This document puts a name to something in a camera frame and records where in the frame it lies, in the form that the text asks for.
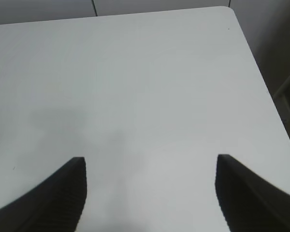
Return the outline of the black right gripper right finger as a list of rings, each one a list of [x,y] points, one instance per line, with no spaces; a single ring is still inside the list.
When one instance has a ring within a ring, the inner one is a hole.
[[[232,232],[290,232],[290,195],[228,154],[219,154],[215,190]]]

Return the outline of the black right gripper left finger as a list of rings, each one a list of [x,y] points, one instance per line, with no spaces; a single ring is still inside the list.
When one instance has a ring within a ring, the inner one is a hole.
[[[0,208],[0,232],[74,232],[87,198],[83,157],[74,157],[35,188]]]

